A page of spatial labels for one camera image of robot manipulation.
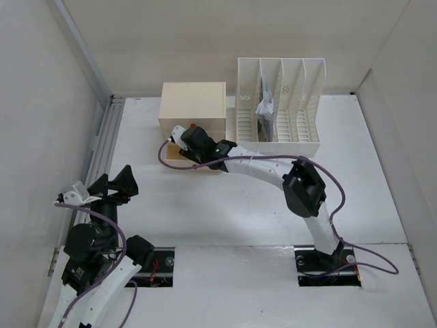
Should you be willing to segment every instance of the white tabletop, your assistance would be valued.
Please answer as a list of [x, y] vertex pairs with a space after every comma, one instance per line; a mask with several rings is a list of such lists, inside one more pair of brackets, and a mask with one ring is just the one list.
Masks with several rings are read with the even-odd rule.
[[[110, 178], [130, 164], [139, 185], [139, 195], [119, 208], [127, 235], [140, 234], [161, 247], [313, 244], [304, 221], [274, 186], [237, 174], [163, 167], [157, 160], [164, 139], [159, 104], [160, 98], [129, 98], [124, 107]], [[346, 190], [346, 205], [335, 219], [340, 235], [355, 243], [405, 243], [356, 97], [322, 96], [316, 123], [321, 145], [313, 159]], [[324, 180], [332, 210], [339, 192]]]
[[[435, 328], [406, 245], [372, 245], [400, 274], [360, 268], [359, 287], [299, 287], [292, 247], [176, 247], [173, 288], [140, 288], [126, 328]], [[61, 252], [38, 328], [57, 304], [68, 257]], [[358, 261], [386, 267], [356, 251]], [[102, 324], [118, 328], [132, 300], [125, 288]]]

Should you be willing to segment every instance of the purple cable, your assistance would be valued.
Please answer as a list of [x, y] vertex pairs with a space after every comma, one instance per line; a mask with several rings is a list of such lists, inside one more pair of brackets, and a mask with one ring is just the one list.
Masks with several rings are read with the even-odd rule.
[[312, 275], [312, 277], [325, 277], [325, 276], [327, 276], [327, 275], [332, 275], [333, 273], [337, 273], [337, 272], [340, 272], [341, 270], [344, 270], [344, 269], [346, 269], [346, 268], [348, 268], [348, 267], [353, 267], [353, 266], [355, 266], [355, 265], [361, 265], [361, 266], [365, 266], [365, 267], [371, 267], [371, 268], [373, 268], [373, 269], [376, 269], [376, 270], [380, 270], [380, 271], [383, 271], [383, 272], [386, 272], [386, 273], [390, 273], [391, 275], [397, 275], [397, 274], [399, 274], [399, 269], [388, 259], [388, 258], [386, 258], [385, 256], [383, 256], [383, 255], [381, 255], [381, 254], [379, 254], [379, 253], [377, 253], [376, 251], [372, 251], [371, 249], [368, 249], [368, 248], [365, 248], [365, 247], [362, 247], [362, 246], [358, 246], [358, 245], [355, 245], [355, 244], [352, 244], [352, 243], [349, 243], [349, 242], [347, 242], [347, 241], [345, 241], [343, 238], [341, 238], [340, 236], [339, 236], [339, 234], [338, 234], [338, 232], [337, 232], [337, 229], [335, 229], [335, 226], [334, 226], [334, 215], [335, 214], [337, 214], [342, 208], [343, 208], [343, 206], [344, 206], [344, 204], [345, 204], [345, 202], [346, 202], [346, 193], [345, 193], [345, 191], [344, 191], [344, 189], [343, 189], [343, 187], [341, 186], [341, 184], [340, 184], [340, 182], [327, 170], [327, 169], [325, 169], [323, 166], [321, 166], [319, 163], [316, 163], [316, 162], [314, 162], [314, 161], [312, 161], [311, 159], [308, 159], [307, 157], [303, 157], [303, 156], [294, 156], [294, 155], [272, 155], [272, 156], [249, 156], [249, 155], [242, 155], [242, 156], [231, 156], [231, 157], [225, 157], [225, 158], [223, 158], [223, 159], [216, 159], [215, 161], [210, 161], [210, 162], [207, 162], [207, 163], [202, 163], [202, 164], [197, 164], [197, 165], [193, 165], [193, 166], [185, 166], [185, 167], [178, 167], [178, 166], [173, 166], [173, 165], [170, 165], [170, 164], [168, 164], [168, 163], [166, 163], [163, 159], [162, 159], [162, 157], [161, 157], [161, 154], [162, 154], [162, 152], [163, 152], [163, 149], [164, 149], [164, 147], [169, 143], [171, 141], [171, 139], [170, 138], [168, 138], [167, 140], [165, 140], [164, 142], [163, 142], [163, 144], [161, 145], [161, 147], [159, 148], [159, 151], [158, 151], [158, 160], [159, 160], [159, 162], [161, 163], [161, 164], [163, 164], [165, 167], [168, 167], [168, 168], [170, 168], [170, 169], [178, 169], [178, 170], [188, 170], [188, 169], [199, 169], [199, 168], [201, 168], [201, 167], [205, 167], [205, 166], [210, 166], [210, 165], [213, 165], [213, 164], [217, 164], [217, 163], [222, 163], [222, 162], [225, 162], [225, 161], [231, 161], [231, 160], [235, 160], [235, 159], [261, 159], [261, 160], [266, 160], [266, 159], [299, 159], [299, 160], [301, 160], [301, 161], [305, 161], [305, 162], [307, 162], [307, 163], [309, 163], [309, 164], [312, 164], [313, 166], [315, 166], [316, 168], [318, 168], [320, 171], [322, 171], [323, 173], [325, 173], [334, 183], [335, 183], [335, 185], [337, 186], [337, 188], [339, 189], [339, 191], [340, 191], [340, 194], [341, 194], [341, 202], [340, 202], [340, 205], [338, 205], [338, 207], [336, 208], [336, 209], [334, 209], [334, 211], [330, 214], [330, 216], [329, 216], [329, 223], [330, 223], [330, 226], [332, 227], [332, 229], [333, 229], [333, 232], [334, 232], [334, 235], [338, 238], [338, 240], [339, 241], [341, 241], [344, 245], [346, 245], [346, 246], [350, 246], [350, 247], [354, 247], [354, 248], [357, 248], [357, 249], [361, 249], [362, 251], [366, 251], [366, 252], [368, 252], [368, 253], [371, 253], [371, 254], [373, 254], [373, 255], [375, 255], [375, 256], [377, 256], [377, 257], [379, 257], [379, 258], [381, 258], [381, 259], [383, 259], [385, 262], [387, 262], [393, 269], [394, 269], [394, 271], [390, 271], [390, 270], [387, 270], [387, 269], [384, 269], [384, 268], [381, 268], [381, 267], [379, 267], [379, 266], [376, 266], [376, 265], [373, 265], [373, 264], [369, 264], [369, 263], [364, 263], [364, 262], [353, 262], [353, 263], [348, 263], [348, 264], [345, 264], [345, 265], [343, 265], [343, 266], [341, 266], [341, 267], [339, 267], [339, 268], [337, 268], [337, 269], [335, 269], [335, 270], [332, 270], [332, 271], [329, 271], [329, 272], [325, 272], [325, 273], [322, 273], [322, 274], [320, 274], [320, 275]]
[[130, 312], [132, 311], [132, 308], [134, 307], [135, 299], [137, 299], [137, 293], [138, 293], [138, 285], [137, 285], [137, 282], [136, 282], [135, 280], [130, 280], [130, 281], [128, 282], [128, 284], [133, 284], [134, 287], [135, 287], [135, 290], [134, 290], [134, 297], [132, 298], [132, 302], [130, 302], [130, 306], [129, 306], [128, 313], [126, 313], [126, 316], [124, 317], [124, 320], [123, 320], [123, 322], [122, 322], [122, 324], [120, 325], [119, 328], [123, 328], [123, 327], [124, 327], [124, 324], [125, 324], [126, 321], [128, 320], [129, 315], [130, 315]]
[[[91, 292], [95, 287], [99, 286], [103, 280], [105, 280], [108, 275], [110, 275], [120, 264], [120, 262], [123, 260], [123, 257], [126, 255], [126, 248], [127, 248], [127, 244], [126, 244], [126, 237], [124, 236], [123, 231], [119, 228], [119, 226], [113, 222], [110, 218], [105, 217], [104, 215], [94, 212], [93, 210], [90, 210], [88, 208], [83, 208], [80, 206], [75, 206], [75, 205], [69, 205], [69, 204], [60, 204], [60, 203], [55, 203], [56, 207], [62, 207], [62, 208], [71, 208], [72, 210], [78, 210], [80, 212], [84, 212], [87, 213], [89, 215], [92, 215], [93, 217], [97, 217], [103, 221], [105, 221], [106, 223], [108, 223], [109, 225], [111, 225], [115, 231], [117, 231], [117, 233], [120, 235], [120, 238], [122, 240], [122, 252], [117, 260], [117, 262], [96, 282], [94, 282], [94, 284], [92, 284], [90, 287], [88, 287], [87, 290], [85, 290], [82, 294], [80, 294], [78, 297], [76, 297], [74, 299], [73, 302], [71, 302], [71, 304], [67, 307], [67, 310], [65, 311], [64, 315], [62, 316], [62, 321], [59, 323], [59, 325], [57, 326], [58, 328], [62, 328], [62, 326], [64, 325], [64, 319], [66, 319], [68, 317], [68, 314], [70, 313], [71, 309], [73, 308], [74, 304], [76, 304], [80, 299], [82, 299], [86, 294], [88, 294], [89, 292]], [[137, 292], [135, 290], [135, 295], [134, 295], [134, 301], [135, 301], [135, 297], [137, 296]], [[128, 314], [126, 315], [125, 320], [123, 321], [123, 325], [126, 322], [126, 320], [128, 320], [128, 316], [130, 314], [130, 311], [133, 307], [133, 302], [130, 305]]]

